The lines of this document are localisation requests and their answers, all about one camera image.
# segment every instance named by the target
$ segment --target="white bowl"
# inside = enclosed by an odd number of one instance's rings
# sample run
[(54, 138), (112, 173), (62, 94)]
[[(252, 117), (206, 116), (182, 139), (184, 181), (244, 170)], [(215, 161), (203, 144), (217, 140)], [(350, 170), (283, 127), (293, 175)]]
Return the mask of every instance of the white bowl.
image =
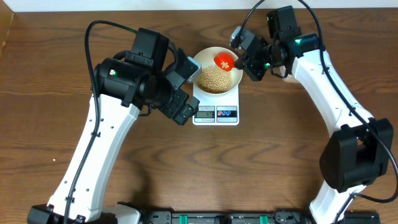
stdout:
[[(199, 62), (201, 64), (201, 69), (203, 70), (206, 67), (209, 67), (209, 66), (212, 66), (212, 65), (217, 66), (216, 63), (214, 62), (214, 57), (220, 52), (228, 52), (232, 56), (232, 58), (234, 58), (235, 61), (238, 59), (238, 56), (234, 52), (232, 52), (232, 51), (230, 51), (228, 49), (225, 49), (223, 47), (209, 47), (209, 48), (204, 49), (201, 52), (197, 53), (196, 56), (193, 59), (195, 59), (197, 62)], [(241, 81), (242, 76), (243, 76), (243, 71), (242, 70), (238, 70), (237, 68), (232, 68), (231, 74), (232, 74), (232, 84), (229, 87), (228, 91), (226, 91), (224, 93), (208, 93), (208, 92), (202, 90), (199, 87), (198, 83), (197, 83), (198, 80), (199, 80), (200, 75), (199, 75), (198, 78), (196, 78), (193, 81), (193, 84), (195, 86), (197, 86), (198, 89), (204, 95), (212, 96), (212, 97), (225, 96), (228, 93), (231, 93), (236, 87), (238, 87), (238, 84)]]

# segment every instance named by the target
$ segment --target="green connector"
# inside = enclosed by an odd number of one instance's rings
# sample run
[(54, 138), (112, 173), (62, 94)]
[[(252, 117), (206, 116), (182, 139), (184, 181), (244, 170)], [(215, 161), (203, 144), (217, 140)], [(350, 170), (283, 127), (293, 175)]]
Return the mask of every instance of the green connector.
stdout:
[(180, 215), (180, 224), (188, 224), (188, 215)]
[(266, 215), (260, 216), (260, 224), (268, 224), (268, 216), (266, 216)]

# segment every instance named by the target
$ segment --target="wooden table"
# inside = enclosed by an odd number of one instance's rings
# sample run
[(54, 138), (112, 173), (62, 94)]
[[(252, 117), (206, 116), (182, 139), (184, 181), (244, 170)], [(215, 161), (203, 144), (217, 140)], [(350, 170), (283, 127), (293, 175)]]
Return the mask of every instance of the wooden table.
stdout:
[[(266, 12), (247, 28), (269, 40)], [(398, 9), (315, 10), (325, 45), (340, 76), (376, 118), (398, 128)], [(0, 64), (0, 216), (25, 222), (32, 205), (47, 203), (58, 187), (88, 112), (90, 80), (83, 39), (87, 25), (106, 19), (146, 27), (169, 37), (187, 55), (228, 39), (245, 11), (141, 11), (18, 13)], [(315, 32), (296, 10), (303, 33)], [(130, 49), (134, 36), (98, 26), (91, 38), (93, 63)], [(267, 74), (244, 76), (237, 127), (177, 126), (159, 111), (140, 118), (126, 136), (109, 178), (106, 205), (131, 201), (174, 210), (264, 211), (304, 208), (323, 181), (318, 159), (328, 133), (301, 85)], [(192, 87), (185, 89), (191, 94)], [(398, 138), (393, 151), (398, 156)], [(394, 191), (390, 166), (364, 193)], [(349, 209), (376, 209), (396, 223), (398, 202), (357, 199)]]

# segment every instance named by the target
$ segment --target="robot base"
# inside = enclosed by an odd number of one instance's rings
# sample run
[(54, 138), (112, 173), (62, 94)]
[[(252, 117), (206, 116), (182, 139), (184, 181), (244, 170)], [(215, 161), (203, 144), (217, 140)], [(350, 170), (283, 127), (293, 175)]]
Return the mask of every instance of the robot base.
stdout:
[[(52, 212), (46, 204), (35, 205), (31, 208), (28, 223), (59, 224), (63, 217)], [(121, 208), (124, 214), (120, 217), (117, 209)], [(137, 210), (129, 203), (119, 202), (112, 210), (95, 221), (88, 223), (119, 223), (119, 224), (316, 224), (310, 215), (303, 211), (278, 210), (264, 213), (181, 213), (171, 211)], [(82, 220), (69, 220), (68, 223), (85, 223)], [(345, 213), (344, 219), (338, 224), (381, 224), (377, 213)]]

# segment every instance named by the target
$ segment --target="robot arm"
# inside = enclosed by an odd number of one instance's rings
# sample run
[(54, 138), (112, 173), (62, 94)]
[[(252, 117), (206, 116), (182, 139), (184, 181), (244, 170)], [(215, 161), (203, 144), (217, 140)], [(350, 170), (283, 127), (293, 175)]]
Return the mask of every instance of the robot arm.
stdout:
[[(168, 48), (174, 53), (175, 61), (162, 71)], [(198, 111), (199, 101), (193, 97), (187, 103), (189, 96), (180, 87), (200, 73), (201, 65), (185, 56), (182, 49), (177, 50), (168, 38), (143, 28), (138, 30), (131, 50), (97, 65), (95, 77), (101, 122), (76, 183), (70, 222), (111, 223), (101, 217), (105, 211), (114, 214), (118, 223), (137, 224), (139, 212), (135, 209), (116, 205), (103, 210), (106, 184), (121, 144), (144, 105), (157, 108), (177, 124), (184, 125)], [(66, 197), (91, 139), (95, 118), (92, 96), (85, 128), (65, 176), (44, 209), (32, 207), (28, 223), (59, 223), (63, 220)]]
[[(320, 158), (325, 181), (316, 199), (310, 204), (310, 211), (317, 224), (329, 224), (334, 222), (336, 214), (344, 208), (350, 194), (362, 191), (386, 173), (389, 157), (369, 135), (363, 123), (350, 113), (323, 74), (319, 39), (315, 34), (302, 35), (293, 8), (288, 6), (269, 12), (267, 22), (270, 36), (274, 39), (273, 44), (268, 44), (263, 38), (258, 39), (246, 29), (237, 37), (240, 27), (233, 32), (231, 46), (238, 46), (245, 51), (235, 62), (235, 67), (243, 69), (252, 81), (262, 80), (268, 69), (280, 78), (287, 78), (291, 74), (303, 85), (317, 106), (330, 140)], [(356, 108), (356, 112), (377, 130), (390, 149), (391, 124), (387, 119), (376, 121), (358, 103), (333, 68), (329, 54), (326, 51), (323, 54), (338, 89)], [(280, 68), (282, 75), (276, 74), (274, 68)]]

